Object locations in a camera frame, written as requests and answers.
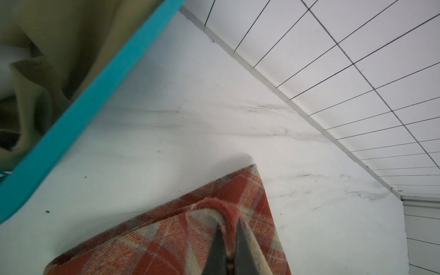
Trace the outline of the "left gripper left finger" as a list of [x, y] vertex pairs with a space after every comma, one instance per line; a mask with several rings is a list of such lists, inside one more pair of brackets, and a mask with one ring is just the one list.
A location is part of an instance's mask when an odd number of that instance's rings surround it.
[[221, 228], [218, 226], [202, 275], [227, 275], [228, 260]]

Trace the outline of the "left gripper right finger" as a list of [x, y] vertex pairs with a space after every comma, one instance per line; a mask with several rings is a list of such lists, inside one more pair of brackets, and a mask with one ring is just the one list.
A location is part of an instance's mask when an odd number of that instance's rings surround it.
[[235, 275], [258, 275], [249, 242], [246, 239], [243, 223], [237, 222], [236, 251], [234, 254]]

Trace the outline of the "red plaid skirt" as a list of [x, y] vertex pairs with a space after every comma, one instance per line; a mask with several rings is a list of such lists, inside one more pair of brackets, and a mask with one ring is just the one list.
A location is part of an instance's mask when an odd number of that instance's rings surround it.
[[237, 222], [259, 275], [291, 273], [256, 165], [138, 215], [51, 261], [47, 275], [201, 275], [215, 231], [234, 275]]

